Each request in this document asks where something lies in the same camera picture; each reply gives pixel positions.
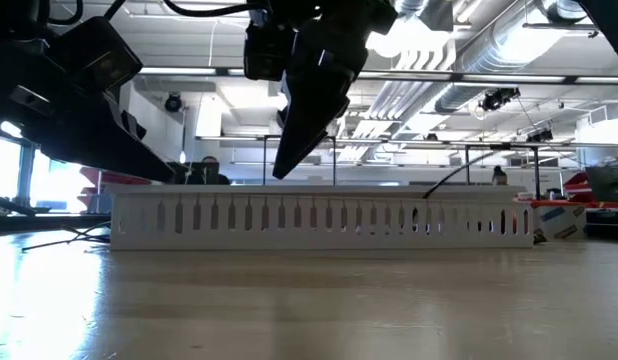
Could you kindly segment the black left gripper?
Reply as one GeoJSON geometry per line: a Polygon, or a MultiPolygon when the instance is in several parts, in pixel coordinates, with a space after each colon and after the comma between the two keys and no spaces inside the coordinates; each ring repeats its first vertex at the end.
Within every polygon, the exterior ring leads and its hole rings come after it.
{"type": "Polygon", "coordinates": [[[132,114],[16,43],[0,44],[0,116],[22,123],[23,137],[50,158],[160,182],[174,177],[132,114]]]}

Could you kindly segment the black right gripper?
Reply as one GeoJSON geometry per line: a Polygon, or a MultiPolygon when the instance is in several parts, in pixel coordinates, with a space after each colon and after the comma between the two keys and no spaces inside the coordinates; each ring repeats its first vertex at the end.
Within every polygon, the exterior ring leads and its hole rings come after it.
{"type": "Polygon", "coordinates": [[[283,82],[288,104],[272,172],[282,180],[344,112],[351,76],[358,75],[368,59],[369,35],[386,35],[398,13],[390,0],[267,2],[273,18],[295,33],[287,65],[290,72],[283,82]]]}

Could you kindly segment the white slotted cable duct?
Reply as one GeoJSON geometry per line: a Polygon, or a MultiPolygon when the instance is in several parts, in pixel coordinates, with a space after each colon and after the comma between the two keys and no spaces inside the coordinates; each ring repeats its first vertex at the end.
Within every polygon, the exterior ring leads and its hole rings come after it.
{"type": "Polygon", "coordinates": [[[114,250],[530,248],[531,209],[515,202],[258,193],[118,194],[114,250]]]}

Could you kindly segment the shelf with red bins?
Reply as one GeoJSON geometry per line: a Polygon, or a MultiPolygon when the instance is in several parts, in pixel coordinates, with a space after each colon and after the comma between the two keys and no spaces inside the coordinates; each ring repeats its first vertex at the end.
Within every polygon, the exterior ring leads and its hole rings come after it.
{"type": "Polygon", "coordinates": [[[119,174],[106,170],[99,170],[90,167],[82,167],[79,173],[94,185],[103,184],[124,184],[124,185],[150,185],[151,180],[119,174]]]}

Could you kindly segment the linear ceiling light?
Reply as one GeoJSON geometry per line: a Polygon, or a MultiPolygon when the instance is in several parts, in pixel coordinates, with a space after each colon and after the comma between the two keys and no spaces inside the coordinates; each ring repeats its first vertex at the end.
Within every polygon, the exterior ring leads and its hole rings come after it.
{"type": "MultiPolygon", "coordinates": [[[[149,76],[243,77],[244,71],[242,68],[145,67],[141,70],[140,74],[149,76]]],[[[484,74],[436,70],[367,70],[362,71],[358,75],[358,79],[369,81],[450,82],[458,84],[618,86],[618,76],[484,74]]]]}

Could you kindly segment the black monitor on cart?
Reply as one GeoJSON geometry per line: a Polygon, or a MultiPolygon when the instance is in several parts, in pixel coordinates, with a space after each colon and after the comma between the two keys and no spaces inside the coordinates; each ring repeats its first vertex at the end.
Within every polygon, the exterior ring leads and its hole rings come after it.
{"type": "Polygon", "coordinates": [[[181,185],[217,185],[219,177],[218,163],[177,163],[174,183],[181,185]]]}

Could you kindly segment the red storage crates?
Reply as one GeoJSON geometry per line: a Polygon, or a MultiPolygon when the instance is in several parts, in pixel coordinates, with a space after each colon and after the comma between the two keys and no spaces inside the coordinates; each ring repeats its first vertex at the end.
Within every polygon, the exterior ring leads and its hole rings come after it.
{"type": "Polygon", "coordinates": [[[590,197],[592,195],[591,187],[588,182],[588,175],[585,171],[576,173],[563,184],[563,188],[569,199],[590,197]]]}

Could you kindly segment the silver ceiling air duct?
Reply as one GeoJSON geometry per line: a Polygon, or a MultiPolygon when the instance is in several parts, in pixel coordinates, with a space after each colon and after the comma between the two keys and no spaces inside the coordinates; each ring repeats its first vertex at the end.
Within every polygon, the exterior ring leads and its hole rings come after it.
{"type": "Polygon", "coordinates": [[[545,54],[565,32],[587,18],[573,0],[517,0],[460,55],[455,69],[464,73],[512,73],[545,54]]]}

